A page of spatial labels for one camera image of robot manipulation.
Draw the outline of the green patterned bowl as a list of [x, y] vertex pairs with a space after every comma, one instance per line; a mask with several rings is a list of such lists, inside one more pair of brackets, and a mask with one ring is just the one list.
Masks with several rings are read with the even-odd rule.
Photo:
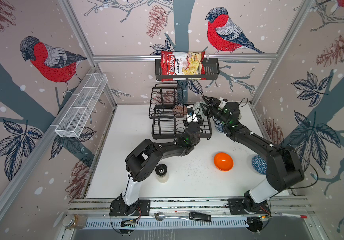
[[205, 104], [205, 102], [199, 101], [199, 102], [194, 103], [194, 112], [197, 117], [200, 116], [201, 118], [204, 118], [205, 114], [203, 112], [203, 108], [201, 107], [201, 104]]

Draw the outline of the red patterned bowl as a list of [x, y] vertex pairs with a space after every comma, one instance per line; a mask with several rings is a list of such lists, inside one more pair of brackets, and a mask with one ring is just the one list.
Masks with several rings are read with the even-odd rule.
[[187, 107], [185, 105], [175, 105], [172, 114], [177, 118], [183, 118], [187, 115]]

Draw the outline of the black wire dish rack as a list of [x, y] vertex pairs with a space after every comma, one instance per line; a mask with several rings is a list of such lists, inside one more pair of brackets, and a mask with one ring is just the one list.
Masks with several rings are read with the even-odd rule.
[[190, 114], [183, 89], [177, 84], [156, 84], [152, 88], [149, 118], [152, 137], [174, 139], [184, 133]]

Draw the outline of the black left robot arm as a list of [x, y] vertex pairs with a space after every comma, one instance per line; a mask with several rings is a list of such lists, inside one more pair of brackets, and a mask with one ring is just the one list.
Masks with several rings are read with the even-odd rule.
[[124, 204], [129, 207], [139, 200], [141, 182], [150, 176], [160, 160], [188, 155], [200, 142], [200, 135], [200, 124], [189, 122], [184, 133], [172, 142], [142, 141], [125, 160], [129, 178], [126, 190], [121, 194]]

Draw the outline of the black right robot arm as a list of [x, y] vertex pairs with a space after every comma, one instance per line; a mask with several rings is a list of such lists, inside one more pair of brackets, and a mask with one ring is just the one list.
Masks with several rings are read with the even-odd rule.
[[202, 96], [202, 99], [205, 102], [201, 104], [205, 116], [223, 123], [223, 131], [229, 139], [248, 147], [267, 164], [266, 179], [244, 194], [246, 212], [257, 212], [268, 199], [304, 180], [304, 170], [295, 149], [271, 143], [241, 124], [238, 102], [207, 96]]

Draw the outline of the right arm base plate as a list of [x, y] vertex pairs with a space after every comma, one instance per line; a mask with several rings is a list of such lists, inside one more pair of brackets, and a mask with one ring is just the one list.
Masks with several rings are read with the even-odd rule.
[[231, 215], [270, 215], [271, 209], [267, 201], [262, 203], [255, 203], [253, 201], [243, 198], [231, 198], [227, 199], [226, 207], [230, 210]]

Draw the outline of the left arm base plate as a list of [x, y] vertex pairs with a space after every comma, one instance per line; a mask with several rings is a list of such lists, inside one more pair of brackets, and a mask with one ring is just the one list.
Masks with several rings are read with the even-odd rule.
[[122, 198], [115, 199], [110, 205], [110, 217], [149, 216], [150, 200], [138, 200], [132, 205], [126, 205]]

